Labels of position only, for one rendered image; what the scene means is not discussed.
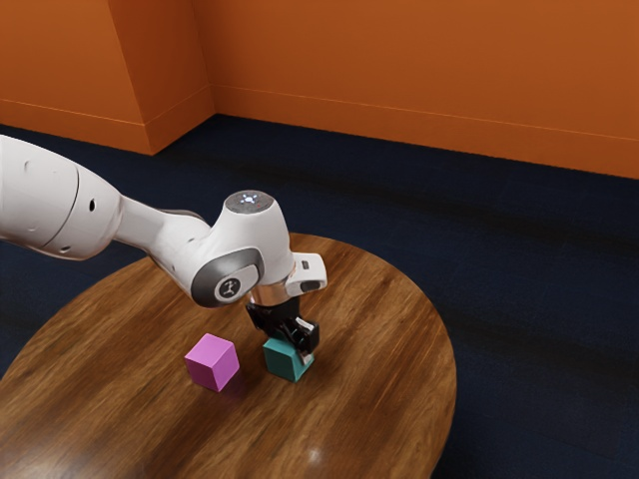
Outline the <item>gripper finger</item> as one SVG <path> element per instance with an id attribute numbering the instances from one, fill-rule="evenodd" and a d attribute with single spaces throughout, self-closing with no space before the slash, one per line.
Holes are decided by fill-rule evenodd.
<path id="1" fill-rule="evenodd" d="M 313 359 L 314 350 L 320 343 L 320 325 L 299 316 L 288 317 L 281 324 L 281 330 L 286 340 L 296 350 L 302 364 L 309 364 Z"/>

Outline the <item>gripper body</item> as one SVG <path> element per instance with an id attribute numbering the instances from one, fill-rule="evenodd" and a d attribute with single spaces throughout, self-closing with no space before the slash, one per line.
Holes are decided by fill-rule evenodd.
<path id="1" fill-rule="evenodd" d="M 300 313 L 300 300 L 297 297 L 277 305 L 249 302 L 246 310 L 254 326 L 267 336 L 291 336 L 298 328 L 296 318 Z"/>

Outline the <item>teal block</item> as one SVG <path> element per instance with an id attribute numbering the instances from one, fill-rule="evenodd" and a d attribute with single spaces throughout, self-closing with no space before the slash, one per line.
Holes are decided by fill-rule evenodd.
<path id="1" fill-rule="evenodd" d="M 312 354 L 300 356 L 285 339 L 269 338 L 263 344 L 268 371 L 290 382 L 298 382 L 315 361 Z"/>

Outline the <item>pink block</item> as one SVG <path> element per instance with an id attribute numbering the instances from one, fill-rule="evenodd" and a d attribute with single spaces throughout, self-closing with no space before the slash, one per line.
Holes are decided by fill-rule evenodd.
<path id="1" fill-rule="evenodd" d="M 222 391 L 240 365 L 235 345 L 206 333 L 184 357 L 191 379 L 216 392 Z"/>

